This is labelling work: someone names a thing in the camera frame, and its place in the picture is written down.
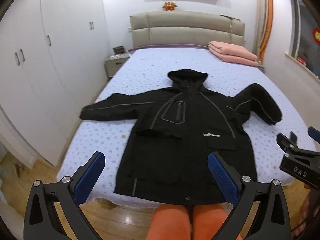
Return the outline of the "folded pink blanket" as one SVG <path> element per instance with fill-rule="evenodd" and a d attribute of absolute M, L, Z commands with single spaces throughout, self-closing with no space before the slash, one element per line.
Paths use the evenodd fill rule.
<path fill-rule="evenodd" d="M 249 52 L 245 47 L 236 44 L 210 41 L 209 51 L 223 62 L 243 64 L 256 67 L 258 58 L 255 54 Z"/>

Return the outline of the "black hooded jacket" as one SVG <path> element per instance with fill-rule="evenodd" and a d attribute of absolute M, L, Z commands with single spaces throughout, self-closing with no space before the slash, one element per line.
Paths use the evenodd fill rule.
<path fill-rule="evenodd" d="M 82 109 L 82 120 L 136 121 L 117 171 L 116 194 L 174 205 L 223 203 L 207 164 L 213 152 L 239 174 L 257 178 L 243 124 L 255 113 L 275 125 L 282 113 L 257 83 L 230 97 L 207 89 L 207 76 L 191 69 L 171 71 L 171 87 L 116 93 Z"/>

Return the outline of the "orange curtain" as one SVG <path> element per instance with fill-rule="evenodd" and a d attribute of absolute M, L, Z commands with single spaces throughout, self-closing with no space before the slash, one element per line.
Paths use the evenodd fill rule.
<path fill-rule="evenodd" d="M 253 53 L 263 64 L 273 24 L 273 0 L 257 0 L 257 19 Z"/>

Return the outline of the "orange plush toy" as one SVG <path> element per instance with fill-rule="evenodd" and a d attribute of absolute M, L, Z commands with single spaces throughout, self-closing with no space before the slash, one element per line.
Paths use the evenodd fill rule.
<path fill-rule="evenodd" d="M 175 2 L 164 2 L 163 10 L 165 11 L 174 11 L 177 8 L 177 5 Z"/>

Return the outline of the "floral quilted bed cover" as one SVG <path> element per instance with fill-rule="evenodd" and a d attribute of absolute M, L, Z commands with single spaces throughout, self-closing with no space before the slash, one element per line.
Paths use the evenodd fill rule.
<path fill-rule="evenodd" d="M 293 132 L 301 148 L 316 148 L 265 74 L 198 48 L 135 51 L 80 117 L 57 178 L 102 152 L 105 168 L 90 197 L 130 207 L 223 203 L 207 165 L 212 152 L 241 175 L 289 185 L 277 135 Z"/>

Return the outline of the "dark box on nightstand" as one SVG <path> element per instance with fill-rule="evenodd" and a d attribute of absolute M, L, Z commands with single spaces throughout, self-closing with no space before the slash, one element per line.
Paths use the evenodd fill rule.
<path fill-rule="evenodd" d="M 125 54 L 126 49 L 123 46 L 117 46 L 112 48 L 115 55 Z"/>

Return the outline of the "window with frame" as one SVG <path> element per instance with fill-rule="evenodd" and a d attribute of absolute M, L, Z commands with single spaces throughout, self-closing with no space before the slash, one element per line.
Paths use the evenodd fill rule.
<path fill-rule="evenodd" d="M 319 26 L 302 0 L 291 0 L 292 45 L 290 55 L 319 78 Z"/>

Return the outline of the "white nightstand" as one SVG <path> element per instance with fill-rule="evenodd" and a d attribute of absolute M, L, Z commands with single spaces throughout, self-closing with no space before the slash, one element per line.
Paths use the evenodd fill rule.
<path fill-rule="evenodd" d="M 108 57 L 105 60 L 104 68 L 107 78 L 110 79 L 115 76 L 117 71 L 123 66 L 123 64 L 130 58 L 129 53 L 117 54 Z"/>

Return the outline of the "orange trousers legs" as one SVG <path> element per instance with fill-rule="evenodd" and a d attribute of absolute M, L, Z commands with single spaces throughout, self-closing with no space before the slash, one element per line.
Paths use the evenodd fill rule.
<path fill-rule="evenodd" d="M 153 213 L 149 240 L 212 239 L 228 217 L 221 204 L 196 205 L 191 210 L 162 204 Z"/>

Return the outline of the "beige padded headboard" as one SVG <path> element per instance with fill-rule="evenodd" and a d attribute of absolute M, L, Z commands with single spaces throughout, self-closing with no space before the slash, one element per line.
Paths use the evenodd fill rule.
<path fill-rule="evenodd" d="M 131 15 L 130 24 L 134 48 L 207 46 L 210 41 L 245 44 L 244 22 L 226 16 L 193 11 L 153 11 Z"/>

